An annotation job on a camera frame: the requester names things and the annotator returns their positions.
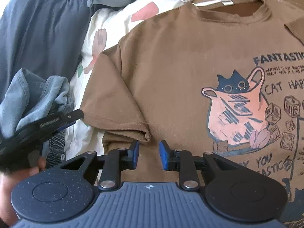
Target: hand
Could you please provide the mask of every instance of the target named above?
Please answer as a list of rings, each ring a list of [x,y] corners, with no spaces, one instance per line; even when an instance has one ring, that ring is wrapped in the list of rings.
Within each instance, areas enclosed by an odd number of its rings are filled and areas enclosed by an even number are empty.
[[[30,169],[19,170],[11,175],[1,175],[0,180],[0,218],[9,226],[18,221],[18,217],[11,203],[11,193],[13,188],[22,180],[36,175],[39,171],[45,170],[46,161],[39,158],[37,166]]]

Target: ribbed gray panel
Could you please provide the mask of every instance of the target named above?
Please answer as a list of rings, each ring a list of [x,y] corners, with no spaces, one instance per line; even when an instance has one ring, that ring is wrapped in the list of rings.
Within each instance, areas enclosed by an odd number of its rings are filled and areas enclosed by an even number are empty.
[[[103,192],[81,216],[58,224],[22,220],[14,228],[284,228],[276,220],[239,224],[210,211],[199,194],[175,183],[125,182],[114,192]]]

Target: black cat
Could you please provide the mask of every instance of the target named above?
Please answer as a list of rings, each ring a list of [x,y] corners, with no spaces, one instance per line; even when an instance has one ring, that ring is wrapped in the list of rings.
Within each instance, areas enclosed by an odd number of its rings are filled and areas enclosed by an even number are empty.
[[[242,77],[236,70],[233,71],[232,76],[226,79],[222,75],[217,75],[218,87],[217,91],[222,91],[225,93],[245,93],[249,89],[249,82]]]

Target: bolt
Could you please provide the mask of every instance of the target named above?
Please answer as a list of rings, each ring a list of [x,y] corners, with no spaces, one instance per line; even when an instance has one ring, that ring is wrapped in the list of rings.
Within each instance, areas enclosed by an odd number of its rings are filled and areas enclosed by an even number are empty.
[[[195,181],[189,180],[184,182],[184,187],[187,189],[196,188],[199,184]]]
[[[113,182],[111,180],[102,181],[100,183],[100,186],[103,188],[112,188],[115,186],[115,182]]]

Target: brown sleeve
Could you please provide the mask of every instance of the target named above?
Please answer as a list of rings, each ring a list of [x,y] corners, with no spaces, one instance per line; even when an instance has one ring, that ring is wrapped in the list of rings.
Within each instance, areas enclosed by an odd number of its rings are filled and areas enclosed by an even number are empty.
[[[121,69],[120,44],[99,55],[80,106],[84,122],[115,135],[149,142],[148,124],[121,77]]]
[[[304,17],[300,17],[295,21],[285,24],[285,26],[302,44],[304,44]]]

